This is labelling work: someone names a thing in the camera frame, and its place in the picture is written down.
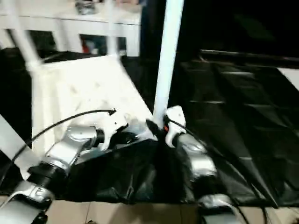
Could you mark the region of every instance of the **black trash bag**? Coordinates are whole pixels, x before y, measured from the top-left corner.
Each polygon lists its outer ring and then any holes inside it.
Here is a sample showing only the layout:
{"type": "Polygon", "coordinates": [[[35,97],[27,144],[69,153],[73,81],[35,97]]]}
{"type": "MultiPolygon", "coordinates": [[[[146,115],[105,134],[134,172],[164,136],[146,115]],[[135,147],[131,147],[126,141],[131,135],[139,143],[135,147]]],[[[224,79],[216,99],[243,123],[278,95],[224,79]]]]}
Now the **black trash bag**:
{"type": "MultiPolygon", "coordinates": [[[[57,60],[81,57],[87,56],[67,52],[57,60]]],[[[14,102],[4,98],[0,113],[26,139],[31,135],[30,76],[21,57],[14,56],[13,60],[9,61],[7,55],[1,59],[3,68],[10,65],[7,70],[13,77],[3,76],[7,87],[2,95],[20,94],[14,102]],[[22,73],[27,84],[22,81],[22,73]]],[[[133,58],[122,61],[152,110],[157,62],[133,58]]],[[[298,206],[298,97],[298,91],[277,69],[177,62],[169,105],[181,105],[187,127],[224,155],[213,160],[225,191],[240,205],[298,206]],[[249,182],[261,198],[256,197],[249,182]]],[[[9,160],[3,154],[0,158],[4,161],[0,163],[1,172],[9,160]]],[[[201,189],[190,184],[184,169],[176,150],[162,141],[147,140],[75,166],[59,199],[197,203],[210,186],[201,189]]],[[[7,184],[0,186],[0,193],[12,192],[19,180],[21,175],[14,167],[5,180],[7,184]]]]}

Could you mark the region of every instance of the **black cable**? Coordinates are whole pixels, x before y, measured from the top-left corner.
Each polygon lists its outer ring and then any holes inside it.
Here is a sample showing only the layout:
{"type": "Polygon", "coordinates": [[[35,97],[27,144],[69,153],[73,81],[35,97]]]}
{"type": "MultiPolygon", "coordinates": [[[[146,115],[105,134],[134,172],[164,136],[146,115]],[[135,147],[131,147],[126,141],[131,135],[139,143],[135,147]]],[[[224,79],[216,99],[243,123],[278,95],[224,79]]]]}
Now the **black cable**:
{"type": "Polygon", "coordinates": [[[19,149],[19,151],[14,155],[14,157],[12,158],[12,160],[8,163],[7,167],[4,169],[4,172],[3,172],[3,175],[1,177],[1,180],[0,180],[0,187],[1,185],[3,184],[3,181],[5,180],[5,177],[9,171],[9,169],[13,166],[14,164],[14,161],[22,154],[22,152],[24,152],[24,150],[26,149],[26,147],[28,145],[30,145],[33,141],[35,141],[37,138],[39,138],[41,135],[45,134],[48,130],[68,121],[68,120],[71,120],[71,119],[74,119],[74,118],[77,118],[77,117],[80,117],[80,116],[83,116],[83,115],[86,115],[86,114],[90,114],[90,113],[99,113],[99,112],[108,112],[110,115],[113,114],[115,112],[115,110],[92,110],[92,111],[86,111],[86,112],[82,112],[82,113],[78,113],[78,114],[75,114],[73,116],[70,116],[68,118],[65,118],[59,122],[56,122],[55,124],[45,128],[44,130],[42,130],[40,133],[38,133],[36,136],[34,136],[33,138],[25,141],[25,144],[22,146],[22,148],[19,149]]]}
{"type": "MultiPolygon", "coordinates": [[[[174,121],[174,120],[171,120],[171,119],[169,119],[169,118],[168,118],[168,121],[169,121],[169,122],[172,122],[173,124],[176,124],[177,126],[183,128],[183,129],[185,129],[186,132],[187,132],[188,134],[190,134],[190,135],[191,135],[192,137],[194,137],[198,142],[200,142],[201,144],[203,144],[203,146],[206,146],[206,144],[205,144],[202,140],[200,140],[200,139],[196,136],[196,134],[194,134],[191,130],[189,130],[189,129],[186,128],[185,126],[183,126],[183,125],[181,125],[180,123],[178,123],[178,122],[176,122],[176,121],[174,121]]],[[[223,155],[219,154],[218,152],[214,152],[214,153],[216,153],[216,156],[219,156],[219,157],[225,159],[225,160],[228,161],[233,167],[236,168],[236,166],[235,166],[231,161],[229,161],[228,158],[224,157],[223,155]]],[[[255,188],[255,186],[254,186],[251,182],[249,182],[249,181],[247,180],[247,178],[245,178],[245,176],[244,176],[243,174],[241,174],[241,175],[243,176],[243,178],[245,179],[245,181],[247,182],[247,184],[248,184],[248,185],[250,186],[250,188],[252,189],[254,195],[255,195],[258,199],[261,200],[261,197],[260,197],[260,195],[259,195],[257,189],[255,188]]],[[[233,199],[231,196],[229,196],[229,197],[230,197],[230,199],[232,200],[232,202],[235,204],[235,207],[236,207],[236,208],[238,209],[238,211],[240,212],[240,214],[241,214],[241,216],[243,217],[243,219],[244,219],[244,221],[246,222],[246,224],[249,224],[248,219],[246,218],[246,216],[243,214],[243,212],[242,212],[241,209],[239,208],[239,206],[238,206],[237,202],[235,201],[235,199],[233,199]]],[[[260,207],[260,208],[261,208],[262,213],[263,213],[264,224],[267,224],[267,223],[268,223],[268,215],[267,215],[267,211],[266,211],[266,209],[265,209],[264,207],[260,207]]]]}

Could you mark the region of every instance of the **white tabletop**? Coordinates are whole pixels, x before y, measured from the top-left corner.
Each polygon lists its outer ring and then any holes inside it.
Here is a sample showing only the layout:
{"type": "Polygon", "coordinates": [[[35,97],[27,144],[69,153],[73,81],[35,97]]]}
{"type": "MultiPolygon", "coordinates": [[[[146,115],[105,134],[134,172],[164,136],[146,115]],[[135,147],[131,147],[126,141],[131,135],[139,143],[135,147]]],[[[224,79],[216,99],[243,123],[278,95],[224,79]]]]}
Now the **white tabletop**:
{"type": "MultiPolygon", "coordinates": [[[[106,8],[103,3],[96,3],[97,14],[79,15],[74,6],[67,8],[60,14],[61,19],[107,22],[106,8]]],[[[141,5],[123,3],[115,8],[116,23],[140,25],[141,24],[141,5]]]]}
{"type": "MultiPolygon", "coordinates": [[[[107,22],[106,8],[103,3],[96,3],[97,14],[79,15],[70,0],[21,0],[16,1],[20,16],[59,18],[64,20],[107,22]]],[[[123,3],[116,7],[116,23],[140,25],[141,5],[123,3]]],[[[6,15],[0,4],[0,15],[6,15]]]]}
{"type": "MultiPolygon", "coordinates": [[[[70,0],[18,0],[16,1],[20,16],[57,18],[71,7],[70,0]]],[[[3,3],[0,4],[0,15],[6,15],[3,3]]]]}

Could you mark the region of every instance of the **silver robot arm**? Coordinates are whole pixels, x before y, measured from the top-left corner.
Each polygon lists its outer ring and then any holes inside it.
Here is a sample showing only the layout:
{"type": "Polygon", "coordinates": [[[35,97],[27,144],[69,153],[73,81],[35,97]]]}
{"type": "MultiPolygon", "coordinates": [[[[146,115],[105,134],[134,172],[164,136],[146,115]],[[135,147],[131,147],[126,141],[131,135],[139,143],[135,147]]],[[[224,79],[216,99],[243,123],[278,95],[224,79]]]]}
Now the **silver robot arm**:
{"type": "Polygon", "coordinates": [[[30,177],[0,206],[0,223],[45,224],[45,212],[60,194],[72,166],[105,153],[113,134],[126,125],[124,115],[115,112],[98,130],[93,126],[68,127],[41,162],[28,170],[30,177]]]}
{"type": "MultiPolygon", "coordinates": [[[[196,191],[201,191],[200,186],[196,186],[196,181],[200,178],[209,180],[217,179],[217,171],[212,158],[207,154],[204,144],[196,140],[193,136],[186,134],[183,127],[186,125],[183,110],[180,106],[174,106],[166,111],[165,121],[168,132],[165,138],[166,144],[175,148],[180,154],[184,154],[183,161],[187,166],[190,183],[196,191]]],[[[199,216],[207,224],[241,224],[234,214],[233,203],[229,196],[221,193],[208,193],[202,196],[199,201],[199,216]]]]}

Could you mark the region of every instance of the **beige tile floor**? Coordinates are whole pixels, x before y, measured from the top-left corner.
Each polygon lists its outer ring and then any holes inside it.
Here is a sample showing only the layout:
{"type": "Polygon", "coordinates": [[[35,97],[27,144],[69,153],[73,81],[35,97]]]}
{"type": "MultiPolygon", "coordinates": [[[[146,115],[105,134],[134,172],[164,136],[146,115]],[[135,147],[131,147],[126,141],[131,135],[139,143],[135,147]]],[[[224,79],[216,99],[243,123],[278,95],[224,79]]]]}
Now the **beige tile floor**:
{"type": "MultiPolygon", "coordinates": [[[[242,208],[251,224],[263,224],[258,208],[242,208]]],[[[291,224],[298,217],[299,209],[267,209],[269,224],[291,224]]],[[[196,207],[166,204],[110,204],[73,203],[55,201],[49,211],[48,224],[84,224],[93,220],[97,224],[196,224],[196,207]]]]}

